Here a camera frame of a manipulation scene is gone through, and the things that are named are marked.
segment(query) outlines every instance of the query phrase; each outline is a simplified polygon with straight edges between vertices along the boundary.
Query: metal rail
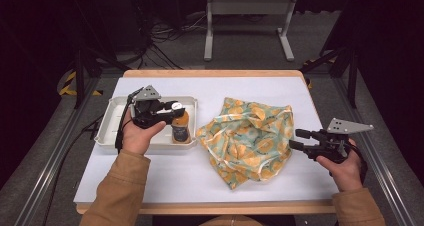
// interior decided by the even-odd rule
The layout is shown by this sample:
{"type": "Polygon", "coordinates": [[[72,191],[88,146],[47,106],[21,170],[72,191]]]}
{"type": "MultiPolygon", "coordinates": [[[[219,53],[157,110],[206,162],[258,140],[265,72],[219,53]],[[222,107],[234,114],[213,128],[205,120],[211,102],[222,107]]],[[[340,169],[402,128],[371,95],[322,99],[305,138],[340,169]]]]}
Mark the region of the metal rail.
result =
{"type": "MultiPolygon", "coordinates": [[[[340,94],[340,98],[343,100],[346,108],[349,111],[351,118],[357,123],[364,123],[361,115],[358,110],[352,109],[350,102],[348,101],[347,88],[343,83],[341,78],[334,78],[334,84],[340,94]]],[[[393,179],[392,174],[384,163],[383,159],[380,157],[379,153],[376,151],[376,147],[373,145],[373,141],[368,132],[363,132],[358,134],[360,135],[362,141],[364,142],[362,151],[366,154],[368,158],[368,164],[373,168],[377,180],[380,183],[380,186],[387,197],[387,200],[392,208],[392,211],[399,223],[399,225],[405,226],[415,226],[417,225],[415,220],[409,214],[402,198],[399,193],[398,187],[393,179]]]]}
{"type": "MultiPolygon", "coordinates": [[[[90,95],[90,93],[95,90],[98,81],[98,78],[90,78],[84,94],[90,95]]],[[[77,122],[80,119],[82,112],[84,112],[84,108],[87,106],[89,98],[90,97],[85,97],[78,109],[74,110],[71,116],[69,117],[65,129],[63,130],[62,135],[60,136],[60,139],[56,144],[56,147],[50,155],[46,166],[41,171],[40,176],[30,196],[28,197],[21,213],[19,214],[15,222],[15,226],[24,226],[31,224],[31,220],[34,217],[34,214],[37,211],[41,200],[43,199],[52,179],[57,173],[57,169],[60,165],[61,160],[63,159],[63,157],[65,157],[66,149],[70,143],[69,137],[74,132],[77,122]]]]}

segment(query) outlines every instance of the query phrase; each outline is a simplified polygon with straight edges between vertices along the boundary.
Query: white tabletop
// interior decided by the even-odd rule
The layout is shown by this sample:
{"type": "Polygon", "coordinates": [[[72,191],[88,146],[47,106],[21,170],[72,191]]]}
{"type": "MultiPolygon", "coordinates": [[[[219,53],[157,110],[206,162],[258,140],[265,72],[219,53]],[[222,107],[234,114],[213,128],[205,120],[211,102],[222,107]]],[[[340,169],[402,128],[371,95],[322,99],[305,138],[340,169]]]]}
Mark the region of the white tabletop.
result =
{"type": "MultiPolygon", "coordinates": [[[[113,97],[152,85],[162,96],[191,96],[198,100],[197,126],[218,116],[225,97],[272,106],[291,105],[295,128],[322,128],[309,91],[300,77],[121,78],[113,97]]],[[[315,140],[295,138],[306,144],[315,140]]],[[[116,158],[116,150],[94,145],[74,202],[91,203],[96,189],[116,158]]],[[[278,175],[266,182],[248,181],[230,190],[209,164],[206,149],[148,152],[151,159],[144,203],[282,202],[331,199],[338,192],[328,171],[307,155],[293,154],[278,175]]]]}

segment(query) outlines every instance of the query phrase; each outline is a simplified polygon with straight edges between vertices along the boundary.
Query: chair leg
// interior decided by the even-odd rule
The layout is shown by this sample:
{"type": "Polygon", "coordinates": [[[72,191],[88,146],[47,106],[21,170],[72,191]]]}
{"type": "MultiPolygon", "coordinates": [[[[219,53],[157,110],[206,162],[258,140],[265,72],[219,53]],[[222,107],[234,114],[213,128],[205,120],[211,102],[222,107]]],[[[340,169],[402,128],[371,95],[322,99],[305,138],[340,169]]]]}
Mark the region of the chair leg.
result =
{"type": "Polygon", "coordinates": [[[287,30],[289,29],[289,25],[290,25],[291,17],[293,15],[295,5],[296,5],[296,0],[291,0],[290,5],[287,7],[287,12],[285,14],[286,20],[284,22],[284,27],[277,29],[278,37],[280,38],[281,45],[283,46],[283,49],[284,49],[284,54],[286,55],[287,61],[290,61],[290,62],[294,61],[294,55],[291,50],[289,41],[287,39],[287,30]]]}
{"type": "Polygon", "coordinates": [[[206,32],[205,55],[204,55],[203,59],[205,61],[211,61],[212,60],[212,46],[213,46],[212,0],[208,0],[207,20],[208,20],[208,29],[207,29],[207,32],[206,32]]]}

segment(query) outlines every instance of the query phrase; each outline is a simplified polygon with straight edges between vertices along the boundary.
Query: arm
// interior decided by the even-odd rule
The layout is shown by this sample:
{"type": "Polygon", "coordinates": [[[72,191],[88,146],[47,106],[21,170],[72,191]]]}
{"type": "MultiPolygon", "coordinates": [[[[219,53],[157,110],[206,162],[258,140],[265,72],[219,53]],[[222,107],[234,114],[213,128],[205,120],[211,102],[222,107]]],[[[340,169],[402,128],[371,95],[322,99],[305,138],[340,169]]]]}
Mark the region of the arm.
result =
{"type": "Polygon", "coordinates": [[[386,225],[374,198],[361,183],[361,161],[353,150],[341,164],[323,156],[318,156],[317,161],[331,172],[340,191],[333,195],[333,204],[341,226],[386,225]]]}
{"type": "Polygon", "coordinates": [[[143,201],[150,160],[144,157],[150,139],[165,127],[159,122],[141,129],[125,116],[123,146],[109,173],[97,188],[97,197],[80,225],[134,225],[143,201]]]}

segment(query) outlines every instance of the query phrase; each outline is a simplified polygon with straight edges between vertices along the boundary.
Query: white metal frame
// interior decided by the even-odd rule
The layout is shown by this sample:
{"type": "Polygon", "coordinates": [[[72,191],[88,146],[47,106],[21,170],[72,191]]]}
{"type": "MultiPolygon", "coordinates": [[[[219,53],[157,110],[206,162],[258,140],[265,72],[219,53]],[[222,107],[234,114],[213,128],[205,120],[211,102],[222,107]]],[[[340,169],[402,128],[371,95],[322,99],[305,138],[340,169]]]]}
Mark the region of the white metal frame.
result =
{"type": "Polygon", "coordinates": [[[285,22],[282,28],[277,28],[278,37],[283,46],[288,61],[293,61],[294,56],[287,39],[287,31],[293,15],[296,0],[208,0],[207,19],[208,30],[206,33],[204,60],[212,60],[213,26],[212,15],[224,14],[282,14],[285,22]]]}

